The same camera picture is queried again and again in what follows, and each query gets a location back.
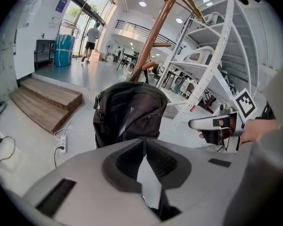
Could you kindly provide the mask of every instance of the hand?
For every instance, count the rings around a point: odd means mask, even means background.
[[[223,126],[222,120],[219,120],[219,125]],[[276,120],[260,120],[260,119],[249,120],[245,123],[244,131],[243,134],[241,135],[240,143],[242,144],[244,142],[249,142],[249,141],[258,142],[264,134],[277,129],[278,129],[278,124]]]

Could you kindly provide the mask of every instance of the blue barrel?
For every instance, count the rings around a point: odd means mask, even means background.
[[[60,34],[56,39],[56,50],[54,57],[55,67],[71,65],[72,53],[75,45],[75,37],[68,34]]]

